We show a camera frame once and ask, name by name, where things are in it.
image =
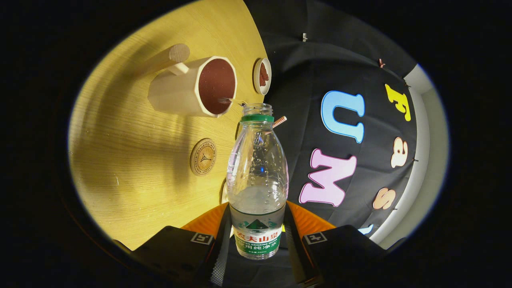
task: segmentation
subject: straw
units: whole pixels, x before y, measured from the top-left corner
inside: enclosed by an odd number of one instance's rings
[[[243,100],[238,100],[238,99],[232,99],[232,98],[219,98],[218,100],[220,103],[223,103],[223,104],[230,104],[230,103],[236,103],[242,107],[246,106],[247,105],[247,102],[243,101]]]
[[[283,117],[281,117],[281,118],[277,119],[277,120],[274,122],[274,124],[272,124],[272,129],[274,129],[274,128],[275,128],[275,127],[277,127],[278,125],[282,124],[282,123],[283,123],[284,121],[286,121],[286,120],[287,120],[286,116],[283,116]]]

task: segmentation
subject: letter m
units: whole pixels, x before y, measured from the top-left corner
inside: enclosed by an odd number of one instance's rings
[[[345,160],[324,155],[320,149],[313,150],[310,161],[311,167],[316,169],[319,166],[326,166],[329,167],[329,169],[309,173],[309,179],[313,180],[322,188],[317,188],[311,183],[306,183],[304,187],[302,187],[298,201],[300,203],[328,203],[334,207],[338,207],[343,202],[345,191],[334,183],[352,176],[356,164],[357,158],[355,156]]]

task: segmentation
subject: blue letter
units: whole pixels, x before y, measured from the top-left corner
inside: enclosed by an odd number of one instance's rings
[[[340,123],[334,119],[334,108],[342,107],[357,112],[359,117],[365,114],[365,100],[361,94],[350,95],[340,91],[329,91],[322,99],[322,121],[327,130],[332,133],[355,138],[357,143],[362,142],[365,135],[365,126],[359,122],[356,126]]]

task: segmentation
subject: round coaster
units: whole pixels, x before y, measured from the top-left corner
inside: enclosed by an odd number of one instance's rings
[[[215,164],[217,149],[213,140],[204,138],[197,142],[190,154],[190,169],[198,176],[210,172]]]

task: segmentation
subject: wooden table surface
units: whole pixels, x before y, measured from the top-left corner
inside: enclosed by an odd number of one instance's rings
[[[242,0],[183,6],[139,29],[105,56],[78,95],[69,160],[84,206],[107,235],[131,250],[164,226],[181,227],[219,204],[242,116],[236,105],[220,118],[153,110],[147,92],[158,72],[143,78],[134,78],[133,72],[177,43],[190,47],[188,61],[229,58],[237,73],[237,99],[263,101],[254,90],[252,68],[267,54]],[[196,176],[188,161],[202,138],[213,139],[217,160],[209,174]]]

